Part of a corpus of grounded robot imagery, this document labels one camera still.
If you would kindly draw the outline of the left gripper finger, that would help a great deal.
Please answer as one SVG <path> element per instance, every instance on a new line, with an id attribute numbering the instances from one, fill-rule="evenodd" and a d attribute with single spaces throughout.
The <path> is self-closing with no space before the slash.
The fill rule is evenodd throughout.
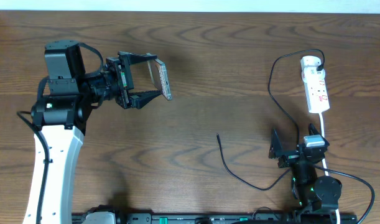
<path id="1" fill-rule="evenodd" d="M 130 93 L 129 102 L 131 108 L 141 109 L 159 95 L 161 95 L 161 92 L 159 90 Z"/>
<path id="2" fill-rule="evenodd" d="M 125 65 L 134 65 L 137 63 L 148 62 L 157 59 L 154 54 L 134 54 L 130 52 L 118 52 L 118 57 Z"/>

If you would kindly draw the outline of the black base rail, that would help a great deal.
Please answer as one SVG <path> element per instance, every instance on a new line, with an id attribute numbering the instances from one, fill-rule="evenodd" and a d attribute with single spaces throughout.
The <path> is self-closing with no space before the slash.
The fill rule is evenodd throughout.
<path id="1" fill-rule="evenodd" d="M 125 213 L 106 205 L 93 207 L 85 213 L 74 213 L 72 223 L 121 223 L 121 224 L 229 224 L 229 223 L 338 223 L 335 214 L 305 212 L 282 213 L 268 207 L 253 213 L 154 213 L 141 211 Z"/>

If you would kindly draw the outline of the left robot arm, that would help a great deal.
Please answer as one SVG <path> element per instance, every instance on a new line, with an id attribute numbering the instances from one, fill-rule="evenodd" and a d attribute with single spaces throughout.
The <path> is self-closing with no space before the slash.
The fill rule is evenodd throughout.
<path id="1" fill-rule="evenodd" d="M 45 46 L 48 76 L 38 85 L 27 125 L 34 132 L 35 162 L 25 223 L 73 223 L 75 169 L 86 122 L 103 102 L 141 109 L 158 96 L 171 100 L 165 63 L 154 54 L 118 52 L 87 72 L 83 42 Z"/>

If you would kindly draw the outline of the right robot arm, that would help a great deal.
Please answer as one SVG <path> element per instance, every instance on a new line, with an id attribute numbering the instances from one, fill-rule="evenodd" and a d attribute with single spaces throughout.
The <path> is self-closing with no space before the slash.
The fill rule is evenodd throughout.
<path id="1" fill-rule="evenodd" d="M 317 174 L 315 166 L 325 158 L 329 142 L 313 124 L 309 135 L 294 150 L 285 150 L 277 131 L 271 132 L 269 158 L 276 159 L 279 168 L 289 168 L 292 173 L 292 192 L 300 208 L 292 219 L 297 223 L 341 223 L 338 200 L 341 182 L 330 176 Z"/>

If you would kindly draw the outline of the white power strip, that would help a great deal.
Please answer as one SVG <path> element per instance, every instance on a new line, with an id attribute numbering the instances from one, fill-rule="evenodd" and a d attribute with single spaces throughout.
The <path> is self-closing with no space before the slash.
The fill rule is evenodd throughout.
<path id="1" fill-rule="evenodd" d="M 325 83 L 325 70 L 319 69 L 322 61 L 312 55 L 302 57 L 302 80 L 305 87 L 308 112 L 320 114 L 330 109 L 327 86 Z"/>

